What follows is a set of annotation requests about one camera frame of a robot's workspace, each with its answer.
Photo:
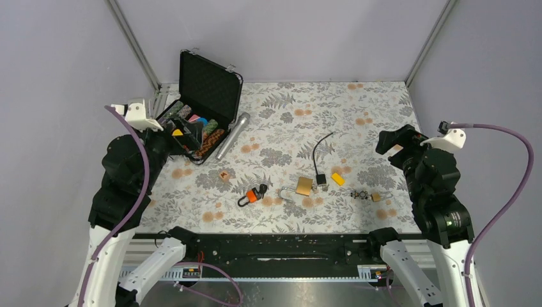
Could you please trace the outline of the black cable lock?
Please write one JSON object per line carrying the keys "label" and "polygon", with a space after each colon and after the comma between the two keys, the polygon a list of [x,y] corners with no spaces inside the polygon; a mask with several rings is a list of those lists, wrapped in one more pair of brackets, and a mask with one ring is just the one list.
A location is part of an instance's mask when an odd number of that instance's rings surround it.
{"label": "black cable lock", "polygon": [[318,171],[318,167],[317,167],[317,163],[316,163],[316,149],[318,148],[318,146],[320,145],[320,143],[324,140],[326,140],[329,136],[333,135],[333,132],[330,132],[328,133],[326,136],[322,137],[314,146],[313,148],[313,151],[312,151],[312,161],[313,161],[313,166],[314,166],[314,171],[315,171],[315,178],[316,178],[316,186],[317,187],[320,187],[320,186],[323,186],[323,185],[327,185],[327,180],[326,180],[326,177],[324,174],[321,174],[319,171]]}

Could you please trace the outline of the large brass padlock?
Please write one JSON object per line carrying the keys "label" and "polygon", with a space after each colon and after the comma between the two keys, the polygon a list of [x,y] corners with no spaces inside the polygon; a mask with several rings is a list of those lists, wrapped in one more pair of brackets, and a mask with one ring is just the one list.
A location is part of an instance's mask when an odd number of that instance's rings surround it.
{"label": "large brass padlock", "polygon": [[294,193],[301,196],[310,196],[313,190],[313,179],[307,177],[299,177],[297,185],[295,187],[282,187],[280,188],[278,197],[286,201],[292,201],[290,198],[285,197],[285,192]]}

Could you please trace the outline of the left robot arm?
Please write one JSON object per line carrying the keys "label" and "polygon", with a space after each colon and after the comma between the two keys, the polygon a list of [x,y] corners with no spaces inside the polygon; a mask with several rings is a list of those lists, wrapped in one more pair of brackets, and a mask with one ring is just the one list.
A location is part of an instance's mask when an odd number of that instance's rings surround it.
{"label": "left robot arm", "polygon": [[178,146],[171,133],[125,127],[129,133],[113,139],[102,159],[105,173],[88,219],[88,255],[71,306],[139,306],[166,271],[198,255],[197,235],[176,227],[127,280],[118,280],[152,187]]}

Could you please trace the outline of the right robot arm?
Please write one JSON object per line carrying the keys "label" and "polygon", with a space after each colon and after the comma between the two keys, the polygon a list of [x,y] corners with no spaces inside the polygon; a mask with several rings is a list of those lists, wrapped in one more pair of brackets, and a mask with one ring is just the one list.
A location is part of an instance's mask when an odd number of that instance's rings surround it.
{"label": "right robot arm", "polygon": [[381,131],[376,152],[402,147],[388,160],[404,174],[414,221],[433,255],[440,286],[427,278],[394,228],[370,232],[366,253],[372,262],[389,266],[420,306],[481,306],[474,259],[467,255],[474,242],[472,220],[454,194],[461,177],[454,153],[463,148],[466,133],[446,122],[439,131],[442,135],[434,138],[411,125]]}

